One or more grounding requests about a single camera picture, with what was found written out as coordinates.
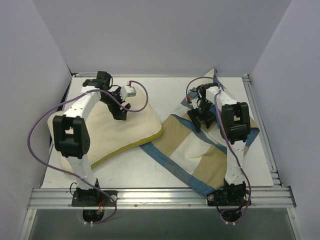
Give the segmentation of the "cream pillow with yellow edge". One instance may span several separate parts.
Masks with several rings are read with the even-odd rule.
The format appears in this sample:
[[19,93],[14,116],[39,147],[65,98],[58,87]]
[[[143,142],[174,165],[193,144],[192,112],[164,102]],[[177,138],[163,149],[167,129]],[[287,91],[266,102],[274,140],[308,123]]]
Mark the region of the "cream pillow with yellow edge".
[[128,112],[123,121],[115,120],[107,105],[99,101],[85,124],[90,137],[87,156],[92,168],[121,152],[151,142],[163,133],[161,121],[149,104],[140,112]]

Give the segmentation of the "blue tan white checked pillowcase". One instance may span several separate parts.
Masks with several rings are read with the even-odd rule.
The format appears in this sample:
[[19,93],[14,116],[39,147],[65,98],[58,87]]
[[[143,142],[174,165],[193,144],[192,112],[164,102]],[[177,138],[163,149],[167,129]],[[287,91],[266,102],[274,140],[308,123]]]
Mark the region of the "blue tan white checked pillowcase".
[[205,196],[226,184],[245,183],[244,156],[259,134],[257,126],[251,128],[246,142],[227,144],[219,121],[197,131],[188,116],[191,109],[183,99],[162,123],[161,136],[141,145],[141,149],[184,184]]

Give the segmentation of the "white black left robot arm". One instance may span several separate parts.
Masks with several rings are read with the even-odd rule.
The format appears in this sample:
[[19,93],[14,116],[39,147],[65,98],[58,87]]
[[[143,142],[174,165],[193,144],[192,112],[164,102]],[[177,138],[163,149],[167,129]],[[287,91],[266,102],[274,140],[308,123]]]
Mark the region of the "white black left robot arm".
[[89,163],[91,139],[86,120],[93,107],[102,102],[107,105],[115,120],[125,121],[131,107],[129,103],[125,104],[125,100],[136,95],[135,88],[129,84],[111,91],[111,81],[112,76],[109,73],[98,71],[95,79],[87,79],[82,83],[82,97],[63,115],[56,115],[52,120],[55,149],[66,158],[73,174],[77,175],[74,194],[90,206],[97,205],[102,194],[98,191],[99,181]]

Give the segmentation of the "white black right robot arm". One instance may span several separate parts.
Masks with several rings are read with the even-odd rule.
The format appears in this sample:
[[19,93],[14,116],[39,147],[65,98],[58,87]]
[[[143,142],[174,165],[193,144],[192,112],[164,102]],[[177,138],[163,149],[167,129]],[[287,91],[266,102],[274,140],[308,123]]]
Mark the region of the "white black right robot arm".
[[227,168],[224,177],[222,200],[232,205],[240,198],[238,189],[246,191],[246,176],[243,170],[245,145],[251,133],[249,106],[228,95],[217,83],[197,86],[194,97],[187,96],[192,109],[187,112],[197,133],[201,123],[206,128],[216,122],[226,142]]

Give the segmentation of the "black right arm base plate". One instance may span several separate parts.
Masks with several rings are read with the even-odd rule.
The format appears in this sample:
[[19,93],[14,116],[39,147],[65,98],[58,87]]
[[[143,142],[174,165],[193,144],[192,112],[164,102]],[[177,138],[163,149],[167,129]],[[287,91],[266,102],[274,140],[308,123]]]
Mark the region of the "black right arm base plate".
[[218,189],[207,195],[208,206],[235,206],[244,207],[249,200],[249,190],[246,188],[246,183],[228,184],[224,183],[223,188]]

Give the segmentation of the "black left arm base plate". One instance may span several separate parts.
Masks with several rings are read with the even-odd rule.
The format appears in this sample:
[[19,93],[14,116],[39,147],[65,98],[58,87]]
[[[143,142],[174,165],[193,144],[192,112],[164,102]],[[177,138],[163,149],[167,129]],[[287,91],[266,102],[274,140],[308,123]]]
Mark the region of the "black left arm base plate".
[[115,203],[100,191],[77,187],[73,192],[71,205],[73,207],[113,207]]

